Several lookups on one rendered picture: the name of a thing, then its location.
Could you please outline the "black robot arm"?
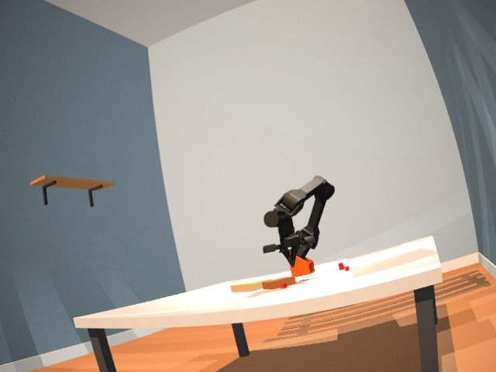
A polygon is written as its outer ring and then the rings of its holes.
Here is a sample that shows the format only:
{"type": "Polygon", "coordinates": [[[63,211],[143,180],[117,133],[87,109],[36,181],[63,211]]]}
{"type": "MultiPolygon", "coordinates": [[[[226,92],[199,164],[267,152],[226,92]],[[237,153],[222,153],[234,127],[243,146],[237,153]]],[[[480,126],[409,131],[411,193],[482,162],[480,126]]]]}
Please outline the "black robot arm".
{"type": "Polygon", "coordinates": [[[292,216],[300,212],[304,207],[304,203],[314,195],[315,202],[308,220],[308,225],[302,230],[296,231],[296,233],[293,233],[292,230],[288,230],[289,233],[287,234],[280,232],[280,244],[287,247],[300,244],[299,240],[304,237],[314,236],[315,243],[300,245],[301,249],[298,249],[297,256],[304,260],[310,248],[315,249],[318,246],[320,233],[318,228],[319,221],[321,219],[326,200],[331,198],[334,192],[335,187],[332,184],[321,176],[316,175],[302,188],[298,190],[292,189],[291,191],[285,193],[274,205],[276,208],[265,214],[263,221],[265,225],[269,227],[293,225],[292,216]]]}

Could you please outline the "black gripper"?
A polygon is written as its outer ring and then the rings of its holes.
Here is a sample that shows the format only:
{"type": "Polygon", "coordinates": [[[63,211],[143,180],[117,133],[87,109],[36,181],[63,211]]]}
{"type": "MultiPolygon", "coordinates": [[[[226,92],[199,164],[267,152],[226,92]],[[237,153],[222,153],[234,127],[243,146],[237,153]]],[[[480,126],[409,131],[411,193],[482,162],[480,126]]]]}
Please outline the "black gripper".
{"type": "MultiPolygon", "coordinates": [[[[287,225],[287,226],[278,227],[279,237],[280,237],[281,232],[284,232],[284,234],[289,233],[288,230],[292,230],[293,233],[295,233],[294,225],[287,225]]],[[[282,246],[281,244],[277,244],[277,245],[272,244],[269,246],[264,246],[263,247],[263,253],[269,253],[269,252],[274,252],[275,250],[280,250],[279,253],[283,253],[283,255],[286,256],[288,263],[293,268],[293,267],[295,267],[295,261],[296,261],[298,249],[301,249],[300,245],[308,245],[310,243],[315,243],[315,238],[314,238],[314,236],[304,237],[303,239],[299,240],[299,243],[300,244],[298,244],[298,245],[292,246],[292,248],[290,250],[288,249],[287,246],[285,246],[285,245],[282,246]]]]}

